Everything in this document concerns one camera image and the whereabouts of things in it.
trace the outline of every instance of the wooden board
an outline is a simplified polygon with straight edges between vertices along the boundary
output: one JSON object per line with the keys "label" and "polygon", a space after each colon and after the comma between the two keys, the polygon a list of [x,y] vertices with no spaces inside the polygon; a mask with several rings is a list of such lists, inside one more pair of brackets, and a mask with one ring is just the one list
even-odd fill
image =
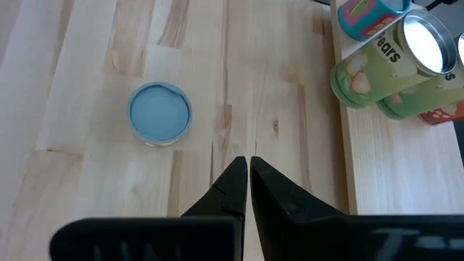
{"label": "wooden board", "polygon": [[[332,1],[336,61],[364,43],[347,36]],[[358,214],[464,213],[464,169],[452,123],[390,120],[377,106],[341,105],[349,208]]]}
{"label": "wooden board", "polygon": [[[80,218],[179,216],[239,155],[347,211],[328,7],[23,0],[8,19],[0,260],[47,260],[53,232]],[[182,88],[194,110],[166,148],[141,143],[125,119],[131,93],[155,80]],[[245,260],[262,260],[251,200],[245,233]]]}

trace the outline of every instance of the round container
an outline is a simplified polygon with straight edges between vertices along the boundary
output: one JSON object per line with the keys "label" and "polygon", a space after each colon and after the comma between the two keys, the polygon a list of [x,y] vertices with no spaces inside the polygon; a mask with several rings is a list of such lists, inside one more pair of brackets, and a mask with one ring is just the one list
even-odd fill
{"label": "round container", "polygon": [[378,101],[377,105],[381,111],[392,119],[401,120],[464,100],[464,34],[457,37],[455,43],[460,58],[453,71]]}
{"label": "round container", "polygon": [[410,0],[349,0],[337,15],[348,36],[365,41],[406,13],[410,5]]}
{"label": "round container", "polygon": [[347,106],[366,107],[454,69],[452,36],[433,15],[408,12],[331,71],[331,87]]}
{"label": "round container", "polygon": [[145,144],[168,146],[184,136],[192,119],[191,103],[170,83],[147,83],[129,99],[126,109],[132,131]]}

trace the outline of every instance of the blue lid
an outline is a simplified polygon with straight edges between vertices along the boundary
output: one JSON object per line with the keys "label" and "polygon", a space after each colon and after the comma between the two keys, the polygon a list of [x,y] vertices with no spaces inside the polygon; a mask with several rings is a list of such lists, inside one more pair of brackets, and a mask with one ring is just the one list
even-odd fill
{"label": "blue lid", "polygon": [[129,99],[126,113],[133,131],[145,141],[170,143],[183,136],[191,124],[191,103],[170,83],[147,83]]}

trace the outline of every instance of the small tin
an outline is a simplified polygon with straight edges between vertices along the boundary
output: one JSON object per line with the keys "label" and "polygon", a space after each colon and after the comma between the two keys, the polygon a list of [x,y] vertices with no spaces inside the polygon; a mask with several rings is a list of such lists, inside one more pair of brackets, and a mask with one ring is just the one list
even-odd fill
{"label": "small tin", "polygon": [[445,123],[450,120],[462,120],[464,119],[464,101],[421,113],[419,114],[419,119],[430,125]]}
{"label": "small tin", "polygon": [[406,13],[410,5],[410,0],[349,0],[337,15],[348,36],[365,41]]}
{"label": "small tin", "polygon": [[331,87],[347,106],[361,108],[454,69],[452,36],[433,15],[408,12],[331,71]]}
{"label": "small tin", "polygon": [[135,135],[150,146],[168,146],[190,128],[191,103],[170,83],[147,83],[129,98],[126,114]]}
{"label": "small tin", "polygon": [[392,119],[401,120],[464,100],[464,34],[458,36],[455,43],[459,62],[453,71],[378,101],[381,111]]}

